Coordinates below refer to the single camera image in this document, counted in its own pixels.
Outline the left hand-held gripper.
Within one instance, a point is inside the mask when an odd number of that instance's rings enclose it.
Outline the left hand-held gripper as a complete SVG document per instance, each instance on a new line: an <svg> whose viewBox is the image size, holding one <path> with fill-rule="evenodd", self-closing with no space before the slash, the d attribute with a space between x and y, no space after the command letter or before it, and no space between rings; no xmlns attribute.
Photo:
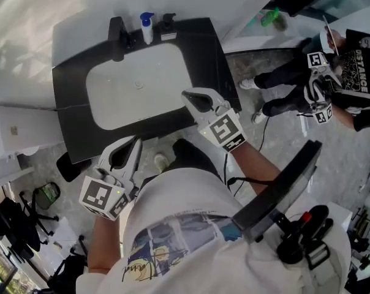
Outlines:
<svg viewBox="0 0 370 294"><path fill-rule="evenodd" d="M94 167L85 176L79 202L91 213L116 220L121 211L135 198L138 188L134 173L138 168L142 140L136 136L125 137L108 145L100 159L101 167Z"/></svg>

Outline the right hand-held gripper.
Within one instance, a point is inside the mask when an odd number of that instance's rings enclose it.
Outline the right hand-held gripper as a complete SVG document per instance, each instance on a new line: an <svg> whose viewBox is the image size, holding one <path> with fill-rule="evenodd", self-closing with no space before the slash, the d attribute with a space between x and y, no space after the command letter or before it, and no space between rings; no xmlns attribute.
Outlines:
<svg viewBox="0 0 370 294"><path fill-rule="evenodd" d="M194 87L184 90L181 99L195 122L200 123L199 133L214 146L230 153L247 141L239 114L234 108L218 106L224 99L216 90Z"/></svg>

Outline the small grey square container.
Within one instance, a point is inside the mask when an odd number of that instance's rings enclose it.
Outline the small grey square container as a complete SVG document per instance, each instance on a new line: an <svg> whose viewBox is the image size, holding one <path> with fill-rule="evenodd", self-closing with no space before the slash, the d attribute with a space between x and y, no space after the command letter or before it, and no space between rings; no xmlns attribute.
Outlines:
<svg viewBox="0 0 370 294"><path fill-rule="evenodd" d="M176 38L177 31L175 28L174 17L176 13L165 13L159 23L161 41L172 40Z"/></svg>

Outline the white spray bottle blue cap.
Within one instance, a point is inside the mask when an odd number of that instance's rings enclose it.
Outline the white spray bottle blue cap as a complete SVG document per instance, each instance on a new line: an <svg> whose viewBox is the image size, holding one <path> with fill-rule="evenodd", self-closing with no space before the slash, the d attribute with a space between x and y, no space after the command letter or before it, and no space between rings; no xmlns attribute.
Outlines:
<svg viewBox="0 0 370 294"><path fill-rule="evenodd" d="M152 17L154 13L143 12L140 15L141 25L142 25L142 34L145 44L150 45L153 41L153 22Z"/></svg>

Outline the person's right forearm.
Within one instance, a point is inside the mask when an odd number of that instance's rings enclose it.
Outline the person's right forearm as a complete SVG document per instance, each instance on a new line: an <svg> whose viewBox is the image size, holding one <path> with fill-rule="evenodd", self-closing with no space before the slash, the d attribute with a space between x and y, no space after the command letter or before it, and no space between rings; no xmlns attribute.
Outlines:
<svg viewBox="0 0 370 294"><path fill-rule="evenodd" d="M247 178L258 181L273 181L281 172L277 166L248 142L244 142L235 148L231 155Z"/></svg>

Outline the person's left forearm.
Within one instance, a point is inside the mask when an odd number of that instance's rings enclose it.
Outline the person's left forearm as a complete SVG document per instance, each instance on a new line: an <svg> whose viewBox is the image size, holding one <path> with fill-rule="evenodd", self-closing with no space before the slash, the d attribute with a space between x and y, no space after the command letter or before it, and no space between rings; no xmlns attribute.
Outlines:
<svg viewBox="0 0 370 294"><path fill-rule="evenodd" d="M88 251L88 272L107 274L121 258L119 218L96 217Z"/></svg>

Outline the person's left shoe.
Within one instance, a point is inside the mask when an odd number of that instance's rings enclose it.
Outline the person's left shoe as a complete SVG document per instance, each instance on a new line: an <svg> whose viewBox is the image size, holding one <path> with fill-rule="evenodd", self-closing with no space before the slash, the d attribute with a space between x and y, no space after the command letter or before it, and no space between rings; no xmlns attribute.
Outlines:
<svg viewBox="0 0 370 294"><path fill-rule="evenodd" d="M167 157L162 153L156 153L154 156L154 164L159 173L163 173L170 165Z"/></svg>

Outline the black waste bin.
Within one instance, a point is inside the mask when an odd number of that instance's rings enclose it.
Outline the black waste bin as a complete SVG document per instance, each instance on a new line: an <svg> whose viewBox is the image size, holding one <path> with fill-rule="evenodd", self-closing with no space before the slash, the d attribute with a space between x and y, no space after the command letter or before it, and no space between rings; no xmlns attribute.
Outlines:
<svg viewBox="0 0 370 294"><path fill-rule="evenodd" d="M64 153L57 161L56 166L64 178L65 181L68 183L72 182L76 179L81 173L87 170L92 164L91 159L83 160L81 162L77 162L73 164L71 162L69 153Z"/></svg>

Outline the person's black trousers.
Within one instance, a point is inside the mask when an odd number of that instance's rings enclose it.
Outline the person's black trousers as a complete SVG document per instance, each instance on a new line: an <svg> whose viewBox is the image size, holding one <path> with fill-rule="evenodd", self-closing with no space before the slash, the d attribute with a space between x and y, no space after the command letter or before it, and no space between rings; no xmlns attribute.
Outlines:
<svg viewBox="0 0 370 294"><path fill-rule="evenodd" d="M225 189L214 164L203 151L183 138L177 140L172 148L175 160L164 172L173 172L181 181L190 182L192 185Z"/></svg>

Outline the white sink basin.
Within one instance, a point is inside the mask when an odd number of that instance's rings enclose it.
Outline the white sink basin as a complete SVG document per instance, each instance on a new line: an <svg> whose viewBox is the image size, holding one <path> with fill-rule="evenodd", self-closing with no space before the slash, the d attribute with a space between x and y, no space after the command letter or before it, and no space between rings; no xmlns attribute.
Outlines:
<svg viewBox="0 0 370 294"><path fill-rule="evenodd" d="M86 89L95 123L113 130L184 107L192 87L181 50L162 43L91 69Z"/></svg>

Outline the person's white printed shirt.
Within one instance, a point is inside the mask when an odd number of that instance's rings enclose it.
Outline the person's white printed shirt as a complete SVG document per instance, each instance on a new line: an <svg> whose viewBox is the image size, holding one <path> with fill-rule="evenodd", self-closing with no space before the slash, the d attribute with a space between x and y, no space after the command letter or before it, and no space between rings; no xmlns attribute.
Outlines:
<svg viewBox="0 0 370 294"><path fill-rule="evenodd" d="M240 209L210 172L179 168L155 177L130 211L123 258L107 274L81 275L76 294L341 294L341 227L326 238L330 258L310 270L306 261L278 259L277 227L248 243L231 220Z"/></svg>

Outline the dark-topped wooden vanity cabinet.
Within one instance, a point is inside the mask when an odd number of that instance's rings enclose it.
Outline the dark-topped wooden vanity cabinet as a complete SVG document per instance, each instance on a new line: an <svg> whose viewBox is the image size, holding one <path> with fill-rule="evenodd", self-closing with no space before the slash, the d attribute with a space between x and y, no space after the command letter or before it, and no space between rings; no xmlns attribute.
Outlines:
<svg viewBox="0 0 370 294"><path fill-rule="evenodd" d="M182 52L193 87L216 90L230 105L241 111L232 74L209 18L175 22L175 39L164 43L176 45ZM148 48L140 29L128 32L132 48L127 54ZM60 63L52 70L56 110L67 151L73 163L102 153L106 146L135 135L142 140L161 137L194 125L185 107L153 116L113 130L100 128L94 121L86 89L89 71L112 60L111 43L106 39Z"/></svg>

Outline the metal mesh waste bin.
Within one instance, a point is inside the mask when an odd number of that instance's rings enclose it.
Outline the metal mesh waste bin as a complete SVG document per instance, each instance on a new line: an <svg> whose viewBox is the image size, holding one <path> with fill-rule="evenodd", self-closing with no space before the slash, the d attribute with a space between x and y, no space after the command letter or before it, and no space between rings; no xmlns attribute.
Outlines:
<svg viewBox="0 0 370 294"><path fill-rule="evenodd" d="M54 182L49 182L41 187L35 188L32 193L36 205L43 210L48 210L60 195L60 188Z"/></svg>

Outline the white appliance box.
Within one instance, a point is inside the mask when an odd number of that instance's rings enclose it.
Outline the white appliance box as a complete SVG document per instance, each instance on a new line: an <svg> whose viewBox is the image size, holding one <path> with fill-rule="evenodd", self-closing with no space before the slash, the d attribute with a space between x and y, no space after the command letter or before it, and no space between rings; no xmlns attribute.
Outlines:
<svg viewBox="0 0 370 294"><path fill-rule="evenodd" d="M63 141L57 112L0 106L0 158Z"/></svg>

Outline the black chest-mounted screen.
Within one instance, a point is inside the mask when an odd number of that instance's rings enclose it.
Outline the black chest-mounted screen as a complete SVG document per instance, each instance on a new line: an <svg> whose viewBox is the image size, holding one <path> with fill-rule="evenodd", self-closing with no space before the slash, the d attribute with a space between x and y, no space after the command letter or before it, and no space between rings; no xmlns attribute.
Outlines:
<svg viewBox="0 0 370 294"><path fill-rule="evenodd" d="M249 244L259 240L305 191L321 149L321 142L308 140L277 178L232 217Z"/></svg>

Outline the black faucet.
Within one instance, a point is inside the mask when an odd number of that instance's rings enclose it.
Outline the black faucet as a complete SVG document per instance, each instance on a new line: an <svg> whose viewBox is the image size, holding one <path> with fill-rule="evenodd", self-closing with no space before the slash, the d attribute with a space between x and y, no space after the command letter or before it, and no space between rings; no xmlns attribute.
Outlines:
<svg viewBox="0 0 370 294"><path fill-rule="evenodd" d="M131 36L127 32L122 17L110 19L108 41L111 43L112 60L114 62L122 61L127 51L132 48Z"/></svg>

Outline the black office chair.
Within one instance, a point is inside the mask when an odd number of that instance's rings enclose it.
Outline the black office chair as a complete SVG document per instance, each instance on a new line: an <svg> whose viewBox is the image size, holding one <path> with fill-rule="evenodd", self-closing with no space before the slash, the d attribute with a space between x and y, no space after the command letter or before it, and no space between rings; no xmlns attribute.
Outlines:
<svg viewBox="0 0 370 294"><path fill-rule="evenodd" d="M76 281L87 267L88 251L84 245L84 239L83 235L78 237L83 254L76 253L75 248L72 247L70 255L61 262L54 275L49 278L47 285L54 294L76 294Z"/></svg>
<svg viewBox="0 0 370 294"><path fill-rule="evenodd" d="M31 203L24 198L24 192L20 192L22 204L6 197L0 203L0 238L6 236L11 244L11 252L24 260L33 258L34 253L40 251L43 242L39 238L37 226L48 236L54 235L53 231L47 231L42 221L59 221L57 215L50 217L39 214L36 211L37 190L32 193Z"/></svg>

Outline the white side table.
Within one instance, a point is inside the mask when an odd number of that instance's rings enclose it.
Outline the white side table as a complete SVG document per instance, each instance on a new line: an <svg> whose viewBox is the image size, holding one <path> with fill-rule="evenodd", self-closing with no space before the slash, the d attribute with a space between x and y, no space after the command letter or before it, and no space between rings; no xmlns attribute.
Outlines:
<svg viewBox="0 0 370 294"><path fill-rule="evenodd" d="M348 231L352 219L352 212L333 202L328 202L329 216L339 224L345 232Z"/></svg>

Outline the black chest mount red button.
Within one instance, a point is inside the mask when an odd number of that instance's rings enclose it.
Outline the black chest mount red button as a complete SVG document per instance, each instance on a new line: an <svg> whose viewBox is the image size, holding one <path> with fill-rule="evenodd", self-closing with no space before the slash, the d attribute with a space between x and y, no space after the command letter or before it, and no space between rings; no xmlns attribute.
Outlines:
<svg viewBox="0 0 370 294"><path fill-rule="evenodd" d="M323 238L332 229L334 221L329 218L325 205L316 205L304 212L298 220L290 221L280 213L275 223L282 230L282 241L277 255L285 264L294 265L302 260L312 271L330 257L330 250Z"/></svg>

